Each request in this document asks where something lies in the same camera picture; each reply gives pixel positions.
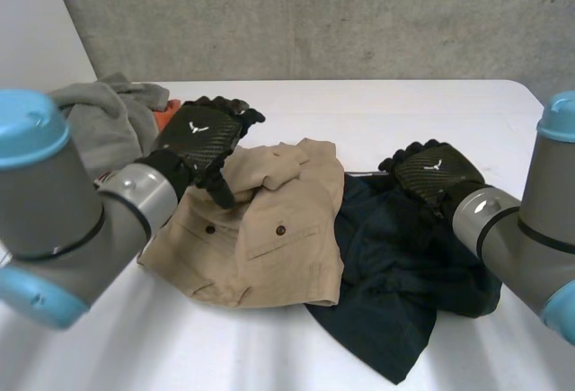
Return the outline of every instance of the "gray wall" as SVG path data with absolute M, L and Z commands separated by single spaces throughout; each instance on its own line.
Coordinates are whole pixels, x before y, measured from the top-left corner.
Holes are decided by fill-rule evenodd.
M 99 76 L 575 88 L 575 0 L 65 0 Z

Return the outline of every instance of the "gray towel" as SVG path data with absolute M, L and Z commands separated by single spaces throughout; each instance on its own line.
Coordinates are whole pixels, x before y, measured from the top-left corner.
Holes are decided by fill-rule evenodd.
M 147 155 L 158 127 L 152 111 L 165 110 L 169 92 L 155 84 L 132 84 L 122 74 L 72 84 L 50 94 L 66 116 L 91 178 Z

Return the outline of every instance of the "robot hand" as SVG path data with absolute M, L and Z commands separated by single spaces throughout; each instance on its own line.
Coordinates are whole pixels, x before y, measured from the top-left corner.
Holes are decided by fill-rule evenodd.
M 156 140 L 156 150 L 138 160 L 163 173 L 178 199 L 189 185 L 206 189 L 224 209 L 234 205 L 234 196 L 222 177 L 226 157 L 232 154 L 250 126 L 265 117 L 237 99 L 218 96 L 185 102 Z
M 414 142 L 379 165 L 400 183 L 410 196 L 445 216 L 443 206 L 449 193 L 465 184 L 465 194 L 485 187 L 477 168 L 447 143 L 431 139 L 425 145 Z

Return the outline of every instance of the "tan shirt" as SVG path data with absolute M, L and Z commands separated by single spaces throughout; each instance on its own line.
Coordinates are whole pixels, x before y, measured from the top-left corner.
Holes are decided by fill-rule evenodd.
M 221 209 L 189 188 L 138 262 L 209 304 L 337 304 L 343 263 L 333 222 L 343 167 L 335 145 L 238 147 L 223 174 L 236 207 Z

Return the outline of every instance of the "dark navy garment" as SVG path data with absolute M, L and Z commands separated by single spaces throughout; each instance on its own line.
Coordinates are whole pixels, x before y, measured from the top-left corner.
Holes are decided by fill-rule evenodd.
M 345 264 L 340 302 L 307 309 L 395 384 L 427 346 L 437 310 L 477 317 L 499 302 L 501 283 L 448 222 L 389 177 L 346 175 L 335 235 Z

